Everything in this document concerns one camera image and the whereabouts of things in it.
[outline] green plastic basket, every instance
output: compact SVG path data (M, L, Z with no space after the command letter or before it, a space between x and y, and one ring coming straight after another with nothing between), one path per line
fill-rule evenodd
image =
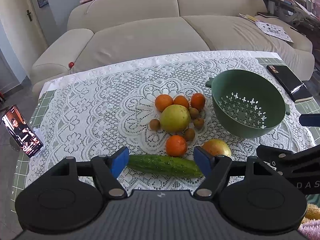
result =
M289 105L274 85L253 72L227 70L205 85L211 88L217 119L238 137L260 137L290 114Z

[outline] cucumber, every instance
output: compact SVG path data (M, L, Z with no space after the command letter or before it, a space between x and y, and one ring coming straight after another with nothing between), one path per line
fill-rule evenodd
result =
M131 169L151 174L180 178L199 178L203 174L194 161L178 157L138 154L130 155L127 166Z

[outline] sofa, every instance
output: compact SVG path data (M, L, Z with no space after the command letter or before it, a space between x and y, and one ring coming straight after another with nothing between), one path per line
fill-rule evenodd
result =
M263 0L95 0L76 7L68 30L32 66L33 93L47 81L104 65L209 50L277 52L301 79L313 68L312 43L277 18L294 43L264 34L238 14L267 12Z

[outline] sofa backrest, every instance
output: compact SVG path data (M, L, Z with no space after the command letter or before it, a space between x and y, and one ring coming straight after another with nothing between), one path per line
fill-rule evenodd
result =
M177 0L96 0L73 9L68 30L86 28L94 33L127 22L179 17Z
M255 16L267 12L263 0L95 0L73 9L68 30L94 33L128 22L191 15Z
M180 16L256 16L257 12L267 12L263 0L178 0L178 4Z

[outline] smartphone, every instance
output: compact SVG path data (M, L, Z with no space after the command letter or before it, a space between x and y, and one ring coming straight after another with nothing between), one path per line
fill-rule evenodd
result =
M2 117L2 122L23 152L31 158L43 147L43 143L24 120L16 105L11 106Z

